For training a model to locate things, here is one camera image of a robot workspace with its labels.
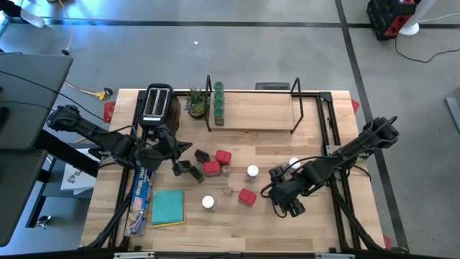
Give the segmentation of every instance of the white cable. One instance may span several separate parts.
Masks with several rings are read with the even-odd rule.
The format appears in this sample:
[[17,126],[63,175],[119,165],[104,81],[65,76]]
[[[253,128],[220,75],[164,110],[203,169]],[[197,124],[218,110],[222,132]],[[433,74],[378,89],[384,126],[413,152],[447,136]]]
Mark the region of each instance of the white cable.
[[443,19],[443,18],[446,18],[446,17],[451,17],[453,15],[459,15],[460,13],[454,13],[454,14],[447,14],[447,15],[444,15],[442,17],[438,17],[438,18],[432,18],[432,19],[426,19],[426,20],[421,20],[421,21],[418,21],[419,23],[420,22],[429,22],[429,21],[435,21],[435,20],[438,20],[438,19]]

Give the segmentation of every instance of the black desk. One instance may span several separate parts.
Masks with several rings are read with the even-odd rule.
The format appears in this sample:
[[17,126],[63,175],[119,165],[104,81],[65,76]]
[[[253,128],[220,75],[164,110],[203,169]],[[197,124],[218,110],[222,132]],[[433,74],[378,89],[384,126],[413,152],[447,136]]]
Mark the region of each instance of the black desk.
[[[42,129],[58,97],[53,91],[61,89],[72,61],[65,56],[0,55],[0,106],[9,109],[0,129],[0,207],[4,208],[0,214],[0,246],[9,242],[35,181],[48,180],[49,174],[44,176],[41,170],[47,153],[97,176],[97,162]],[[48,109],[8,101],[39,104]]]

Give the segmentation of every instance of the wooden shelf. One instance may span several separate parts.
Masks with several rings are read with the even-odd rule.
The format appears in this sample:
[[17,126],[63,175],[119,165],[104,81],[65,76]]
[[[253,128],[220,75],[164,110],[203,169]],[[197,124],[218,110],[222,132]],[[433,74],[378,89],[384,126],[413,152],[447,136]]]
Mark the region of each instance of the wooden shelf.
[[216,126],[214,92],[211,93],[209,127],[213,130],[292,130],[294,127],[290,94],[225,92],[224,98],[224,126]]

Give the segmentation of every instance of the green plant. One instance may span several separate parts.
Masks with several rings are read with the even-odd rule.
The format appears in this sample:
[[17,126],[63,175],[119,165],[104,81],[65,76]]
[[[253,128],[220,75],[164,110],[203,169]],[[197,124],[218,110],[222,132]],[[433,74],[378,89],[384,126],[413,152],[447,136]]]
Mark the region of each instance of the green plant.
[[187,93],[185,110],[193,114],[203,114],[206,109],[206,105],[202,90],[197,89],[196,87],[190,88],[190,93]]

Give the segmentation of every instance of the potted plant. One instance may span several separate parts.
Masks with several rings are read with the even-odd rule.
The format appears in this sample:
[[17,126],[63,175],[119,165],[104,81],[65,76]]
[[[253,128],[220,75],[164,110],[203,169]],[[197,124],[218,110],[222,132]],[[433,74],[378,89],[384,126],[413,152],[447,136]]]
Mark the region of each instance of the potted plant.
[[209,102],[205,104],[204,93],[201,89],[196,87],[190,88],[190,93],[187,94],[187,103],[185,104],[185,110],[194,119],[201,119],[208,108]]

